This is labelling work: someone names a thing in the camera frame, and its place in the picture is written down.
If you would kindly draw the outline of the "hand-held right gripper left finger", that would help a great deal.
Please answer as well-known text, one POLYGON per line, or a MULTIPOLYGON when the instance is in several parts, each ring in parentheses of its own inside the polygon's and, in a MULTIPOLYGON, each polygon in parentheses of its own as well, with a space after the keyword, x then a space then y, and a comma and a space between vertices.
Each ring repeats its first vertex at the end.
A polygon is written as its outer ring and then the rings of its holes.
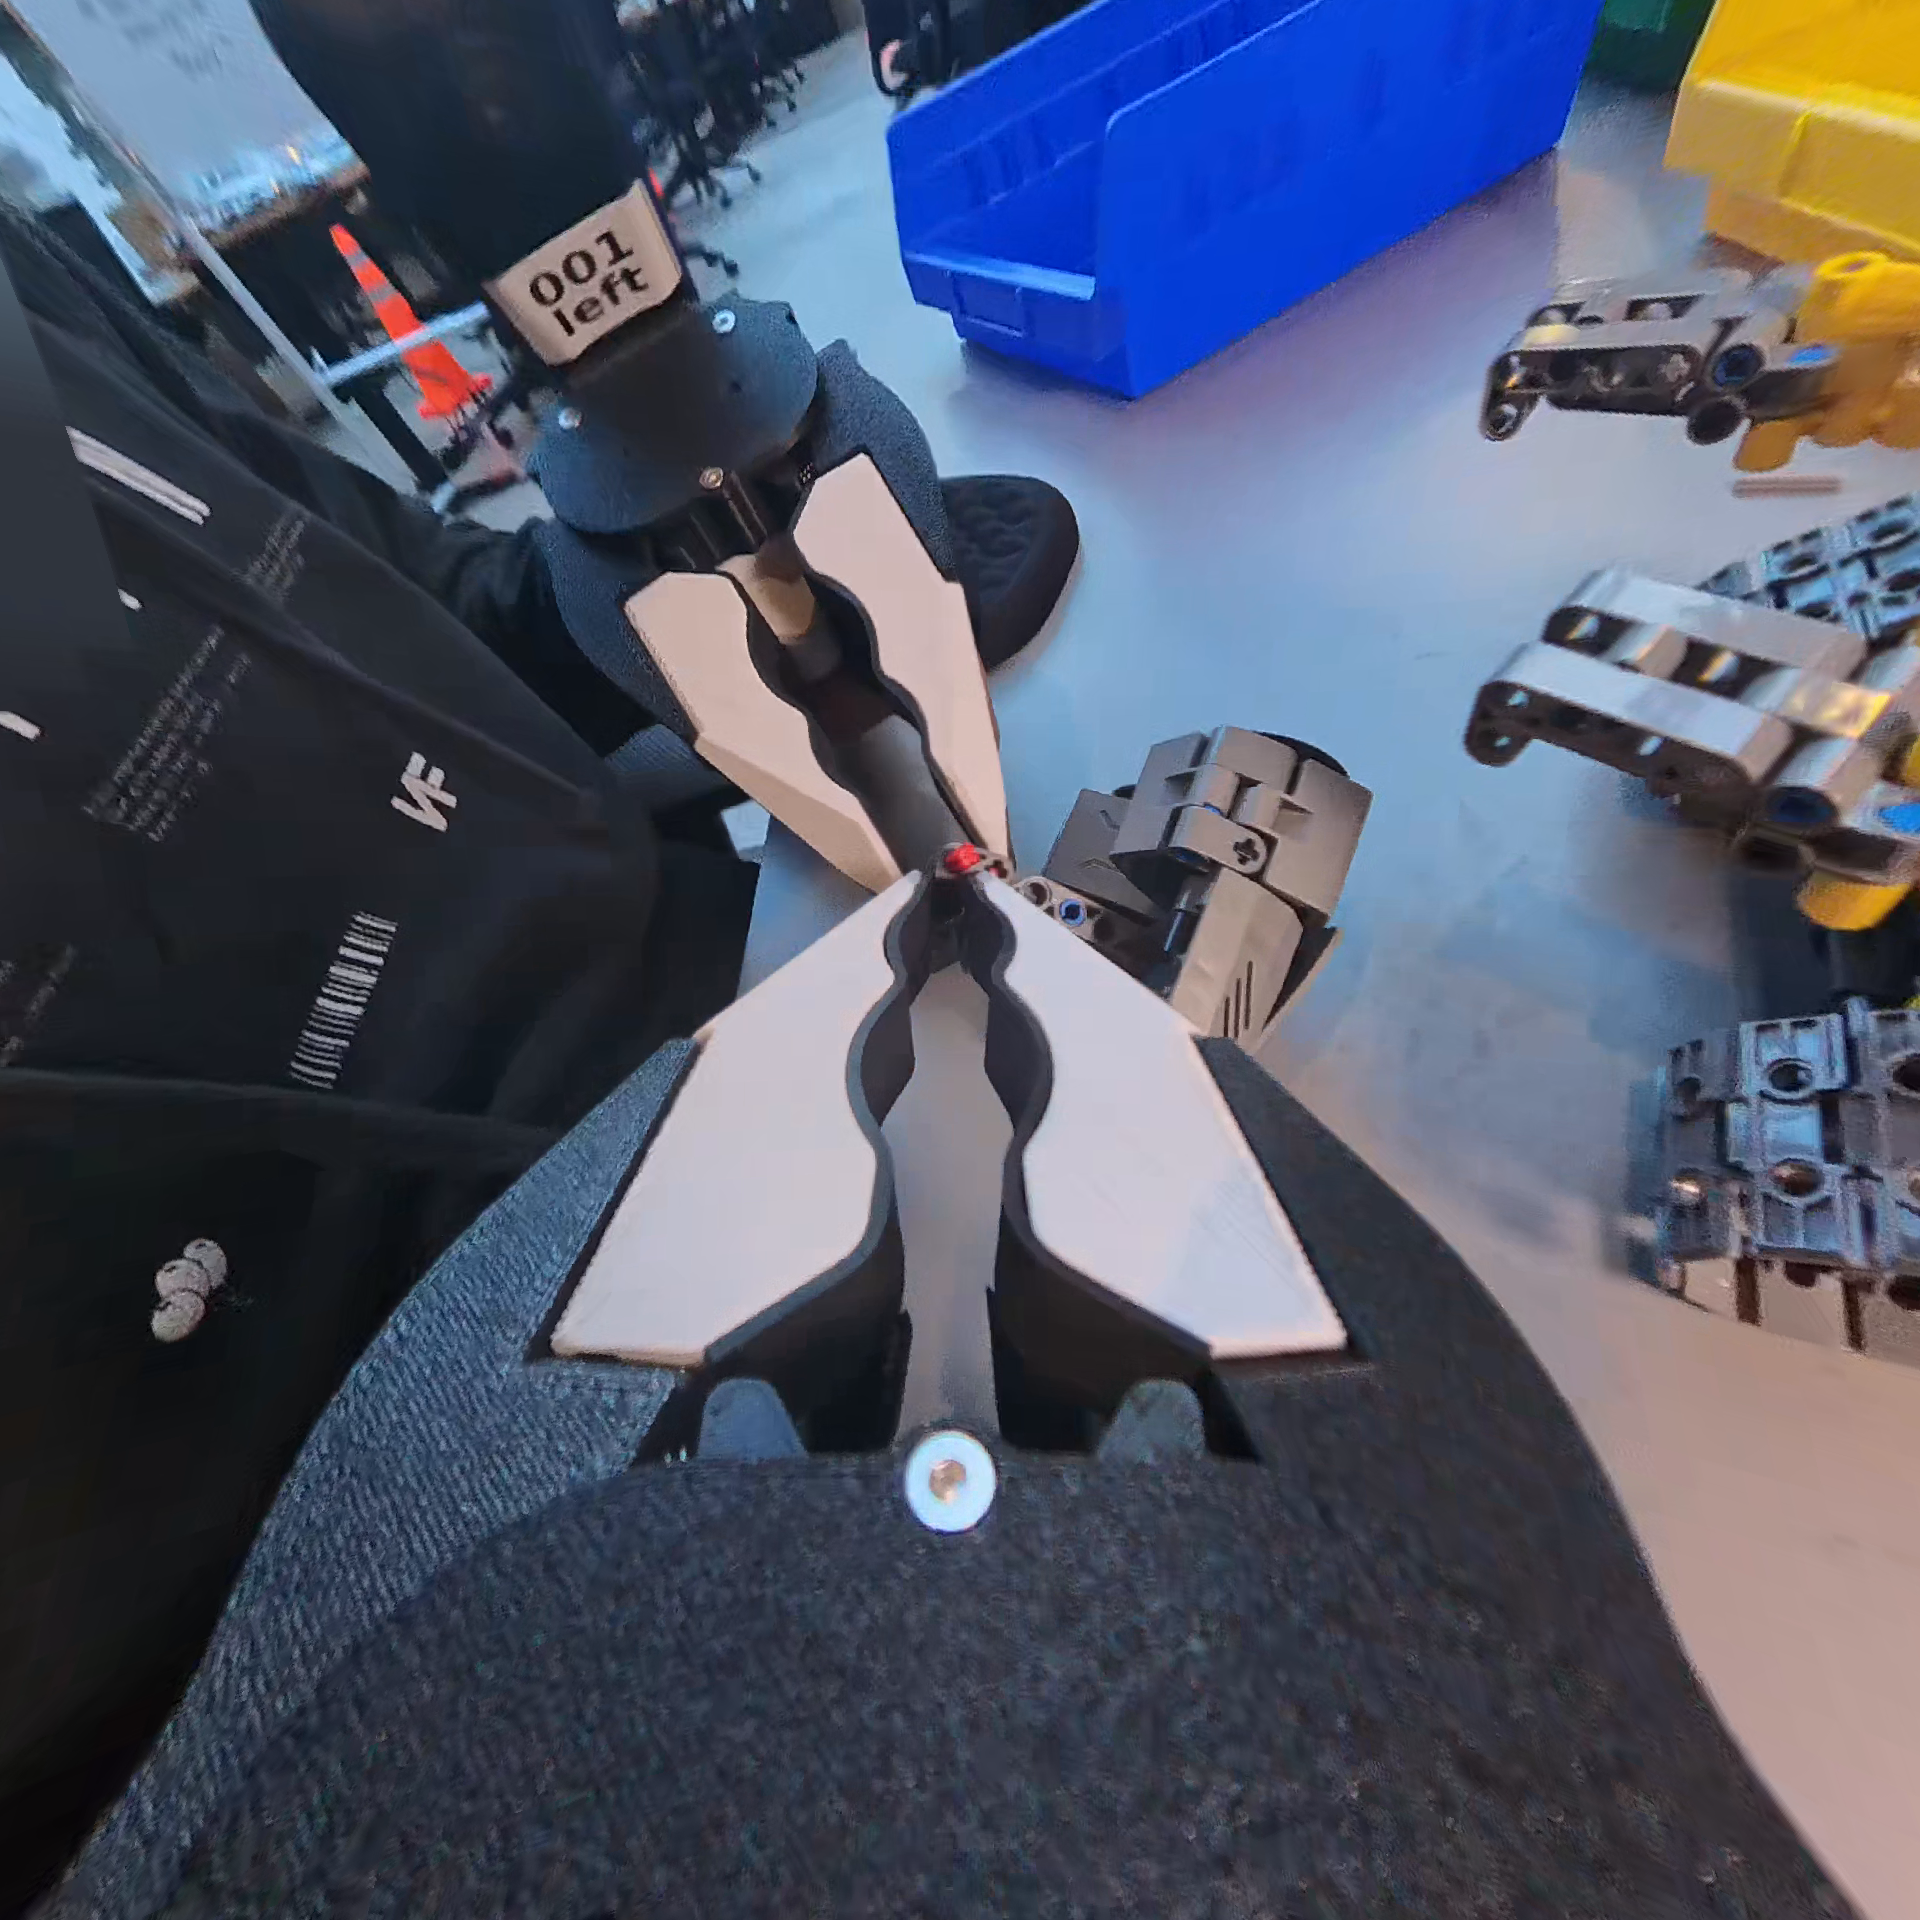
POLYGON ((856 1072, 912 1002, 901 877, 710 1020, 582 1258, 557 1357, 717 1369, 847 1285, 894 1202, 856 1072))

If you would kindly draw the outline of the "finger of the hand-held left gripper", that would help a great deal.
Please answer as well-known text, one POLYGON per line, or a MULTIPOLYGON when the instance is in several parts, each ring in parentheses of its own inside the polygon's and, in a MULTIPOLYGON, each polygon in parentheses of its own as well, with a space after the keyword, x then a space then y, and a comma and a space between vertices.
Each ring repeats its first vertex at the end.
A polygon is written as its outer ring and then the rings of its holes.
POLYGON ((736 578, 668 572, 623 616, 712 770, 868 894, 901 880, 901 857, 787 683, 783 649, 736 578))
POLYGON ((819 693, 836 768, 908 869, 971 844, 1010 877, 998 722, 968 601, 871 452, 819 475, 792 522, 807 581, 843 619, 846 665, 819 693))

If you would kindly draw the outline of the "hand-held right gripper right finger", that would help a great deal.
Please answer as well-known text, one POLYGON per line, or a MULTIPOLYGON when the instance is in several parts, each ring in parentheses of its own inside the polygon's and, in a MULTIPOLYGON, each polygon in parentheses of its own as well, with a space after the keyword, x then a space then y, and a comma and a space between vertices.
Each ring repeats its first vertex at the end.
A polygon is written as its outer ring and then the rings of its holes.
POLYGON ((1190 1024, 1010 884, 974 888, 968 965, 1018 1244, 1199 1361, 1346 1352, 1190 1024))

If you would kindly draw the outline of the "grey toy robot head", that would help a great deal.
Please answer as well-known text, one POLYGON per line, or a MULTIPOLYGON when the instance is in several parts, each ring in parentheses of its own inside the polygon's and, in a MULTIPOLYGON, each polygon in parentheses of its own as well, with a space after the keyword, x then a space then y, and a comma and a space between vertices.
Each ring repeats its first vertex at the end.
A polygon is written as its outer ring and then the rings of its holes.
POLYGON ((1373 790, 1294 737, 1162 740, 1133 784, 1084 789, 1015 889, 1162 997, 1259 1054, 1338 946, 1373 790))

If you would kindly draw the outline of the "yellow tracked toy robot body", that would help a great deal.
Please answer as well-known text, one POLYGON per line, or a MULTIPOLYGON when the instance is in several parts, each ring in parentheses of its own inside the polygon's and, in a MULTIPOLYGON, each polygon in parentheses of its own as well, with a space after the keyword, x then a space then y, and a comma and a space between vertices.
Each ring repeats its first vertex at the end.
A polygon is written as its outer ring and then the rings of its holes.
MULTIPOLYGON (((1750 494, 1803 448, 1915 450, 1915 265, 1558 284, 1488 369, 1479 430, 1542 410, 1678 421, 1750 494)), ((1821 1008, 1667 1051, 1650 1254, 1684 1306, 1832 1354, 1917 1362, 1917 505, 1907 491, 1699 588, 1603 568, 1477 690, 1463 740, 1631 778, 1787 882, 1821 1008)))

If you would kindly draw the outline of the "orange traffic cone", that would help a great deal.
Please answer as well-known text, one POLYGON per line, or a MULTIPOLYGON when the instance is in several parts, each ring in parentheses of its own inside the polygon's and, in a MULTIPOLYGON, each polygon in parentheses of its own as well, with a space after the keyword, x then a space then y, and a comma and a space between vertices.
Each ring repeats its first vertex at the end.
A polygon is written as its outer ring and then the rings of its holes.
POLYGON ((469 369, 447 345, 447 338, 467 322, 487 318, 482 306, 447 315, 444 324, 420 322, 406 294, 375 264, 347 225, 328 225, 326 238, 378 326, 370 348, 319 369, 319 382, 328 394, 351 396, 370 414, 372 400, 386 397, 388 378, 402 372, 411 385, 415 421, 445 425, 447 430, 478 425, 488 416, 488 406, 512 403, 501 382, 469 369))

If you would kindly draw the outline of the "blue plastic bin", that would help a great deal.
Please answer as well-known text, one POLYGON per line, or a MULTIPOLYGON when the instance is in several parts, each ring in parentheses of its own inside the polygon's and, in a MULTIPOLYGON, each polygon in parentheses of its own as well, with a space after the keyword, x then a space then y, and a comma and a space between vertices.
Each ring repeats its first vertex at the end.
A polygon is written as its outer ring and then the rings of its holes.
POLYGON ((890 129, 912 297, 1126 400, 1549 154, 1597 3, 1103 3, 890 129))

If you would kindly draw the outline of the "green plastic bin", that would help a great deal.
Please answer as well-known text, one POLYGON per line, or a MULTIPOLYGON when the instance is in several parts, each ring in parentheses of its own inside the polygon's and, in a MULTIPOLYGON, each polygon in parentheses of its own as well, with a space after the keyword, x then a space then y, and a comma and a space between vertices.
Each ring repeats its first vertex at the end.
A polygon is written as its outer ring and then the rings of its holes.
POLYGON ((1678 90, 1714 8, 1714 0, 1603 3, 1586 73, 1631 90, 1678 90))

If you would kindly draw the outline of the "yellow plastic bin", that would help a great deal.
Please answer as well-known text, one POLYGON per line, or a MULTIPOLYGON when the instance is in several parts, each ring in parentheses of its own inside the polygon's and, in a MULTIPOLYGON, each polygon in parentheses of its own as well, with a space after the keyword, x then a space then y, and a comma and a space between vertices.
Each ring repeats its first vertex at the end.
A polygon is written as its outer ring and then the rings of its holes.
POLYGON ((1917 4, 1717 3, 1676 94, 1667 169, 1704 232, 1816 264, 1917 258, 1917 4))

